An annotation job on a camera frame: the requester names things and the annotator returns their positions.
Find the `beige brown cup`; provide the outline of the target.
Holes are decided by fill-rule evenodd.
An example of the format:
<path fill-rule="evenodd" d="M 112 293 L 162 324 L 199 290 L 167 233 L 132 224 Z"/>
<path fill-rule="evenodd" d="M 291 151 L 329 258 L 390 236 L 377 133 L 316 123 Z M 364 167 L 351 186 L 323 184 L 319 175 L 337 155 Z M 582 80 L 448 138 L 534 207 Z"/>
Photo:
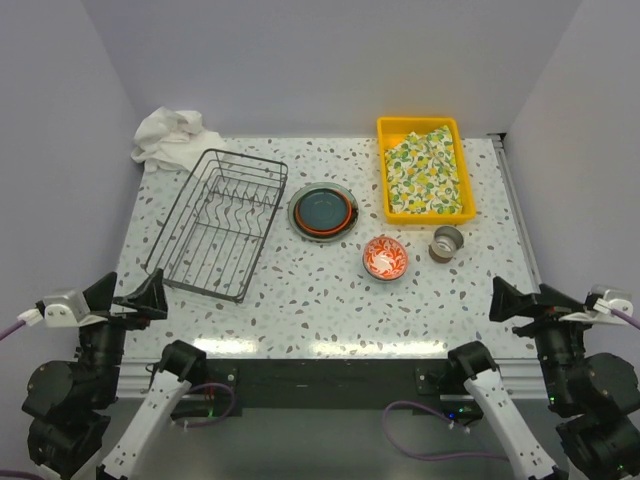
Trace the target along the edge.
<path fill-rule="evenodd" d="M 462 232 L 454 226 L 443 225 L 435 230 L 428 253 L 434 261 L 448 263 L 463 246 Z"/>

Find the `white red patterned bowl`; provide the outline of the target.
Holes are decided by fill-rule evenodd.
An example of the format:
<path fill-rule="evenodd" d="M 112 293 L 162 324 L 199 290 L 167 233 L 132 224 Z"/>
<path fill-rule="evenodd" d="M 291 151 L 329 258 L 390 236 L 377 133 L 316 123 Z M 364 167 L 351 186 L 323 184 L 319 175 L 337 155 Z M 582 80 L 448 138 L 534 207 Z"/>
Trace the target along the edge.
<path fill-rule="evenodd" d="M 379 236 L 365 245 L 363 265 L 366 271 L 372 270 L 380 273 L 407 271 L 409 255 L 404 245 L 398 240 Z"/>

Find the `light green floral plate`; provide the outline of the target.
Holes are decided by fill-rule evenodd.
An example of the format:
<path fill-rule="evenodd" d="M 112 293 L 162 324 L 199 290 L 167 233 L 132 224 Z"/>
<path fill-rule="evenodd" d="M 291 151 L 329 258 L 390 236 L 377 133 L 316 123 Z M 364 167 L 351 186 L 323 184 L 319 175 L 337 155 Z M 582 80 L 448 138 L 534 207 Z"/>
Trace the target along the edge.
<path fill-rule="evenodd" d="M 292 196 L 287 215 L 291 227 L 301 237 L 316 243 L 330 243 L 355 228 L 359 206 L 346 187 L 315 182 Z"/>

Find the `light green bowl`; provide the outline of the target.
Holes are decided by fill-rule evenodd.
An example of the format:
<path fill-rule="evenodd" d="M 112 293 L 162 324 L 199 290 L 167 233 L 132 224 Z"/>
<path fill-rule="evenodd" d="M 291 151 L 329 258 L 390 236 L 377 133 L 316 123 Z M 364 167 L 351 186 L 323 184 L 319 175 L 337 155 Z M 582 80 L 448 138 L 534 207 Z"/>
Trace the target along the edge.
<path fill-rule="evenodd" d="M 391 271 L 387 273 L 374 272 L 372 270 L 367 270 L 367 273 L 376 281 L 379 282 L 393 282 L 401 279 L 406 271 Z"/>

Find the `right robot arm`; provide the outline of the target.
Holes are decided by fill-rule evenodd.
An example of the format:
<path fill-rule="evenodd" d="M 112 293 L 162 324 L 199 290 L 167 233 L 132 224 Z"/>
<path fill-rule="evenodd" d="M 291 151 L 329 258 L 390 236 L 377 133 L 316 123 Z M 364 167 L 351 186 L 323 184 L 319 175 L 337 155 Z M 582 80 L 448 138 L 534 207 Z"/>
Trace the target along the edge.
<path fill-rule="evenodd" d="M 562 418 L 556 432 L 570 469 L 563 471 L 532 434 L 508 394 L 500 368 L 479 341 L 448 353 L 439 382 L 445 392 L 468 393 L 498 437 L 518 479 L 633 479 L 639 475 L 639 409 L 634 367 L 611 353 L 587 355 L 584 333 L 595 324 L 630 325 L 630 293 L 596 285 L 584 301 L 540 284 L 522 293 L 501 277 L 493 280 L 492 322 L 526 317 L 514 328 L 534 341 L 551 412 Z"/>

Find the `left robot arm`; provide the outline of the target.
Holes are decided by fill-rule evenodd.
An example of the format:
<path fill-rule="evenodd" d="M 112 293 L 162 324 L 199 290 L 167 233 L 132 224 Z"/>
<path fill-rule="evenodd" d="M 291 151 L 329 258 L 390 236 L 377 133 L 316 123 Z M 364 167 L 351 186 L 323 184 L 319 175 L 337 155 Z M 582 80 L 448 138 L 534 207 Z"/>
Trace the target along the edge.
<path fill-rule="evenodd" d="M 103 412 L 117 399 L 126 335 L 168 316 L 161 269 L 127 295 L 116 296 L 116 284 L 117 275 L 110 272 L 83 291 L 44 297 L 26 315 L 79 334 L 75 359 L 38 367 L 22 405 L 32 418 L 29 456 L 52 478 L 72 479 L 87 467 L 94 467 L 99 479 L 133 478 L 182 396 L 207 380 L 203 351 L 179 340 L 167 345 L 125 433 L 110 453 L 99 455 L 110 423 Z"/>

